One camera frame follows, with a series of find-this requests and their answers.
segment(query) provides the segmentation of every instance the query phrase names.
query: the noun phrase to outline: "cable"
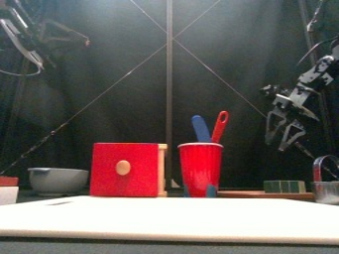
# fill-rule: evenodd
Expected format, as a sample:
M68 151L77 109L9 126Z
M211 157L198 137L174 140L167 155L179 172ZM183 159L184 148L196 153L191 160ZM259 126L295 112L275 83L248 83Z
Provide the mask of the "cable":
M0 72L4 74L8 74L8 75L15 75L15 76L33 76L33 75L39 75L41 72L40 67L37 65L36 65L36 67L37 67L37 71L35 73L29 73L29 74L13 73L13 72L5 71L3 69L0 69Z
M335 41L335 40L338 40L338 39L339 39L339 35L335 36L334 38L331 38L331 39L328 39L328 40L322 41L320 43L318 43L318 44L311 48L311 50L306 53L306 55L302 57L302 59L300 59L300 61L298 62L296 66L299 66L299 65L302 64L302 62L304 61L304 59L310 56L310 54L316 50L316 48L318 48L322 44L330 43L330 42L332 42L332 41Z

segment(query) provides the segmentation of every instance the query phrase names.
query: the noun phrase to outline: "metal pole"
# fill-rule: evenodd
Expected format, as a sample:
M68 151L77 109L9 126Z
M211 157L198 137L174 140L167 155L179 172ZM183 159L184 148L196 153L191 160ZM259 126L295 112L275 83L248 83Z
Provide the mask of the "metal pole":
M167 0L166 189L172 187L172 0Z

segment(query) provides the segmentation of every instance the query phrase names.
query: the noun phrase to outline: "green block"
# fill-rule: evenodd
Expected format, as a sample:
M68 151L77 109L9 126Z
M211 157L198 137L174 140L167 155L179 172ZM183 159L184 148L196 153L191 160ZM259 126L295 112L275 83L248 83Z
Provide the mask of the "green block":
M304 181L264 181L266 193L306 193Z

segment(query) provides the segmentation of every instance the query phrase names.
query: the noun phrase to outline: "round wooden knob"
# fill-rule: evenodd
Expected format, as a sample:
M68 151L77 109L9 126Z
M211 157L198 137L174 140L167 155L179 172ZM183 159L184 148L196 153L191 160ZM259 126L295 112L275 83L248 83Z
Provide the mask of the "round wooden knob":
M115 165L116 172L124 176L130 173L131 165L127 161L119 161Z

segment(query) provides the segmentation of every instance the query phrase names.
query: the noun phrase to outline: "gray bowl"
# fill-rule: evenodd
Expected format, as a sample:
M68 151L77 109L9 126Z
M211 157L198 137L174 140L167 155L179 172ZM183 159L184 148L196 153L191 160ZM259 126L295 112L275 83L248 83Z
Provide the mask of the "gray bowl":
M71 195L84 188L88 171L59 168L31 168L29 182L39 195Z
M316 202L339 204L339 182L314 182L311 183L314 199Z

